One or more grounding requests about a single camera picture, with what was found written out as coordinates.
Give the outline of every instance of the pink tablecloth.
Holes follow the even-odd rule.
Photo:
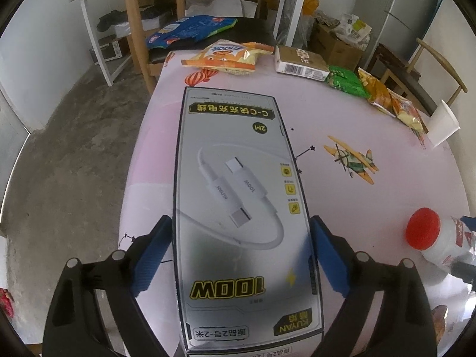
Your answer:
[[[326,84],[277,74],[273,57],[262,57],[252,76],[218,73],[206,77],[180,64],[194,52],[177,52],[164,67],[144,116],[130,163],[120,221],[120,248],[146,233],[163,214],[172,216],[175,150],[179,113],[186,85],[248,91],[275,97],[291,141],[311,216],[318,214],[332,233],[347,239],[354,250],[368,252],[375,261],[398,264],[415,261],[430,306],[448,306],[447,331],[439,344],[442,354],[461,331],[474,308],[468,285],[446,275],[412,249],[404,238],[411,214],[427,206],[443,216],[468,214],[461,176],[448,144],[420,145],[397,119],[384,115],[365,100]],[[367,170],[371,181],[335,162],[324,145],[329,137],[354,151],[371,156],[378,171]],[[179,342],[172,252],[137,301],[166,351],[173,355]],[[325,329],[342,302],[321,273]],[[371,316],[376,317],[375,308]],[[364,328],[371,333],[371,328]],[[356,351],[368,341],[361,337]]]

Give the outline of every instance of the blue snack bag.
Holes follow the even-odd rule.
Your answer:
[[[174,41],[193,38],[195,42],[232,28],[237,19],[198,15],[184,17],[146,39],[147,48],[167,48]]]

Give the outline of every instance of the refrigerator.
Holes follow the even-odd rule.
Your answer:
[[[422,39],[433,17],[439,0],[356,0],[353,13],[372,27],[370,43],[360,66],[366,68],[379,43],[397,56],[408,60]]]

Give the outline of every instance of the green snack bag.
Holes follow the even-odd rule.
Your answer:
[[[364,89],[360,79],[350,70],[336,65],[329,66],[329,75],[325,80],[331,87],[347,94],[369,98],[370,94]]]

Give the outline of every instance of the snack bag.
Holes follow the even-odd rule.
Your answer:
[[[192,38],[195,42],[234,27],[237,19],[233,17],[213,17],[197,15],[184,17],[163,27],[146,39],[147,48],[167,48],[173,42]]]
[[[392,106],[395,115],[400,121],[411,129],[419,133],[423,133],[423,123],[421,122],[418,110],[413,106],[413,103],[392,90],[389,90],[390,98],[392,99]]]
[[[358,69],[360,81],[364,85],[366,91],[372,95],[368,101],[376,106],[382,113],[395,118],[393,114],[392,99],[390,98],[389,89],[385,84],[380,82],[375,76],[371,75],[362,68]]]
[[[272,54],[274,47],[259,43],[234,43],[218,40],[182,65],[224,71],[235,75],[248,75],[255,71],[260,54]]]
[[[362,86],[359,78],[350,70],[347,70],[336,65],[329,66],[329,75],[325,80],[331,87],[345,93],[361,96],[364,98],[370,97],[367,91]]]

